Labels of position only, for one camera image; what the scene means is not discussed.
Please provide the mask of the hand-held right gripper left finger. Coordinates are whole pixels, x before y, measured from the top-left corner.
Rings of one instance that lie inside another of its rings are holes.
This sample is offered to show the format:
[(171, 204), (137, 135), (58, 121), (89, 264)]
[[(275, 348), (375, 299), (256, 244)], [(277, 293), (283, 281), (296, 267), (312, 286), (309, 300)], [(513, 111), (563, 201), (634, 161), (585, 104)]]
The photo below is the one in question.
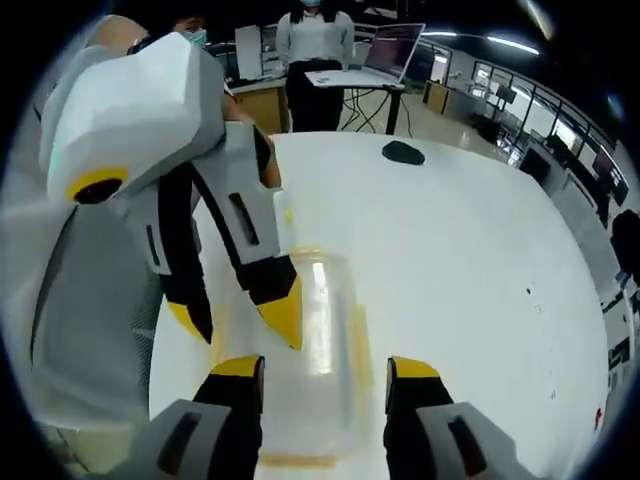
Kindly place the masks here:
[(134, 439), (132, 479), (251, 479), (262, 445), (265, 358), (213, 367), (192, 400), (179, 399)]

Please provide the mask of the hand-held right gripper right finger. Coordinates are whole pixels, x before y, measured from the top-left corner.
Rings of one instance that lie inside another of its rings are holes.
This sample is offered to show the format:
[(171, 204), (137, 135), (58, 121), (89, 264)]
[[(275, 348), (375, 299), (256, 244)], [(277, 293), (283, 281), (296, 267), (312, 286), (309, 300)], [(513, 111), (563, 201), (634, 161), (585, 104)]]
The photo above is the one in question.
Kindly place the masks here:
[(392, 479), (518, 479), (515, 442), (439, 372), (400, 356), (387, 360), (383, 444)]

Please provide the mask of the person's left hand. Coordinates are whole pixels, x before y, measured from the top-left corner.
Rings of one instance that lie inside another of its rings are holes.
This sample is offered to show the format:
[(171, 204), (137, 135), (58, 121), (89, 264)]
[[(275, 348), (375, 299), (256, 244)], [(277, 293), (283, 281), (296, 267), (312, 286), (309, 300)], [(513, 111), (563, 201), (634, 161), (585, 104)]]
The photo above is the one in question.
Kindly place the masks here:
[(226, 121), (242, 122), (253, 128), (260, 181), (266, 188), (281, 187), (281, 174), (273, 141), (240, 107), (238, 100), (228, 89), (225, 89), (222, 98), (222, 111)]

